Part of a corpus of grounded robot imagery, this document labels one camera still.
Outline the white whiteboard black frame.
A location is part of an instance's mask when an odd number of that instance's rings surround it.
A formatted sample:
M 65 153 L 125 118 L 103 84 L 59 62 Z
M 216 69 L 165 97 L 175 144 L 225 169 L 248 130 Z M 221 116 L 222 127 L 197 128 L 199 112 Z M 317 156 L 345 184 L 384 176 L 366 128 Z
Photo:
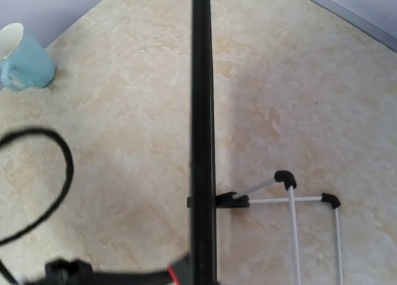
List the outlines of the white whiteboard black frame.
M 217 284 L 215 133 L 210 0 L 192 0 L 190 278 Z

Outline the red bone-shaped eraser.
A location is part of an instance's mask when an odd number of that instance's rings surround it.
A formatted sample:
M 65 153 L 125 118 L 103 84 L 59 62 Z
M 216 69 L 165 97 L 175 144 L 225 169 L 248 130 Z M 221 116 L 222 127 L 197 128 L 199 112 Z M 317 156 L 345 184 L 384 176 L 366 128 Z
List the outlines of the red bone-shaped eraser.
M 167 267 L 167 270 L 168 270 L 168 273 L 169 273 L 169 275 L 170 275 L 170 277 L 171 277 L 173 283 L 174 283 L 175 285 L 180 285 L 179 277 L 178 277 L 178 275 L 176 274 L 176 271 L 174 270 L 174 268 L 173 268 L 171 265 L 169 265 L 169 266 Z

